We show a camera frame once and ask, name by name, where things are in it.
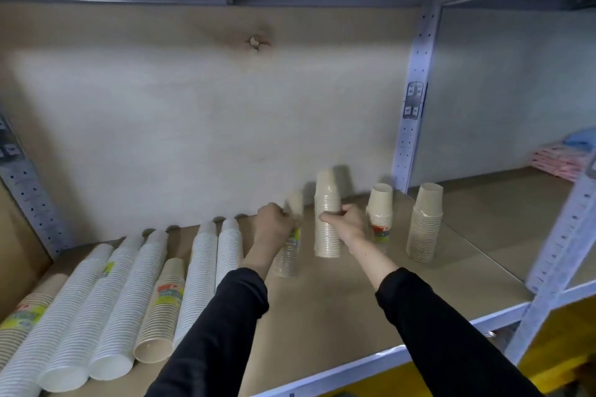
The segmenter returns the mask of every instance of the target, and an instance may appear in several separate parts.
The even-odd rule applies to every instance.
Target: stack of cups
[[[166,261],[145,313],[134,355],[142,363],[158,363],[174,352],[176,320],[184,293],[184,261]]]
[[[19,347],[2,372],[0,395],[38,397],[36,380],[69,331],[78,310],[102,273],[113,248],[102,243],[78,265],[54,302]]]
[[[341,240],[329,223],[319,219],[323,212],[341,213],[341,196],[337,189],[333,170],[317,173],[315,190],[315,255],[321,258],[339,258]]]
[[[112,253],[100,279],[39,376],[38,384],[42,388],[66,392],[86,383],[91,358],[142,243],[142,236],[132,235]]]
[[[413,205],[406,252],[418,262],[428,262],[435,254],[435,245],[443,217],[443,187],[422,184]]]
[[[0,371],[34,328],[68,276],[56,274],[27,295],[0,325]]]
[[[167,232],[158,230],[141,247],[89,365],[92,378],[114,380],[132,369],[132,350],[166,259],[167,245]]]
[[[373,243],[387,254],[387,243],[393,223],[393,188],[387,184],[375,184],[367,206],[367,219],[372,231]]]
[[[233,218],[228,218],[223,223],[218,240],[218,258],[215,272],[216,288],[229,271],[238,268],[244,258],[242,234],[238,227],[238,222]]]
[[[293,191],[286,199],[284,211],[300,224],[304,215],[304,197],[301,190]],[[274,276],[295,276],[298,269],[298,251],[300,249],[300,228],[294,228],[286,242],[273,260],[271,270]]]
[[[174,346],[178,346],[192,324],[215,294],[215,271],[218,257],[218,236],[215,223],[207,221],[192,242],[190,265],[183,305],[180,309]]]

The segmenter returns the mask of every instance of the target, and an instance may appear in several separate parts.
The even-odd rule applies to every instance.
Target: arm
[[[145,397],[238,395],[257,320],[269,309],[264,278],[293,227],[279,206],[259,209],[255,243],[241,268],[219,284]]]
[[[358,260],[424,382],[440,396],[542,396],[530,380],[418,275],[398,268],[365,236],[360,210],[321,215]]]

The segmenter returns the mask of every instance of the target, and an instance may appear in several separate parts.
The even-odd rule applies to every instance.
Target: hand
[[[257,212],[255,219],[255,243],[259,249],[272,253],[272,258],[283,247],[296,221],[275,203],[263,206]]]
[[[322,213],[320,219],[333,226],[337,235],[351,250],[355,242],[366,239],[367,226],[362,211],[356,205],[344,204],[341,208],[346,211],[344,215]]]

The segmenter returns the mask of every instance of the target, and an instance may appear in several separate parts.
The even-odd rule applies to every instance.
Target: shelf surface
[[[366,197],[357,198],[357,202],[365,203]],[[412,206],[410,198],[395,193],[389,255],[397,264],[418,273],[445,301],[476,323],[530,301],[531,294],[521,282],[444,224],[433,262],[420,264],[409,259],[405,244]],[[313,220],[312,207],[307,207],[299,276],[269,276],[266,280],[271,307],[257,324],[240,396],[257,395],[403,344],[346,249],[339,259],[314,257]],[[240,225],[246,252],[253,238],[252,217],[240,219]],[[197,227],[171,232],[170,255],[188,259],[196,233]],[[90,380],[63,395],[100,397],[110,392],[123,395],[126,390],[127,397],[142,396],[162,365],[137,364],[123,378]]]
[[[442,185],[443,221],[520,280],[530,272],[573,186],[533,168]],[[592,250],[562,303],[592,295],[589,284],[595,279],[596,251]]]

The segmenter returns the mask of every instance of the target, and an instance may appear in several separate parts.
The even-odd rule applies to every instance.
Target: black sleeve
[[[236,397],[257,320],[268,309],[257,272],[229,272],[145,397]]]
[[[376,297],[434,397],[542,396],[417,274],[405,268],[390,273]]]

